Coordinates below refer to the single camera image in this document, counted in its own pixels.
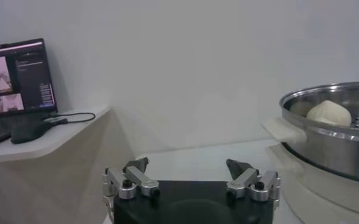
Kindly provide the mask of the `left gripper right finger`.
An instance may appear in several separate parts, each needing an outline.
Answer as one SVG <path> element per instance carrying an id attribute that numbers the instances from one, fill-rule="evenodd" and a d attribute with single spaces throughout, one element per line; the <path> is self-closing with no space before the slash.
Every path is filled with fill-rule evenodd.
<path id="1" fill-rule="evenodd" d="M 279 207 L 280 175 L 276 171 L 261 173 L 249 163 L 233 159 L 227 159 L 226 165 L 232 177 L 226 184 L 228 204 L 249 196 L 251 200 L 260 203 L 271 201 L 274 209 Z"/>

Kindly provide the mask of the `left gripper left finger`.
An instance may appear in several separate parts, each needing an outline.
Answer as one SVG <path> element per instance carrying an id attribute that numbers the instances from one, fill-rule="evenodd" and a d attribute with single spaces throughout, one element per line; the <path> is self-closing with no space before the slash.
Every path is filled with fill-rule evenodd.
<path id="1" fill-rule="evenodd" d="M 129 161 L 121 170 L 106 168 L 102 174 L 102 194 L 110 198 L 118 196 L 122 200 L 131 200 L 136 197 L 137 189 L 140 194 L 156 200 L 160 196 L 160 185 L 157 180 L 145 175 L 149 159 Z"/>

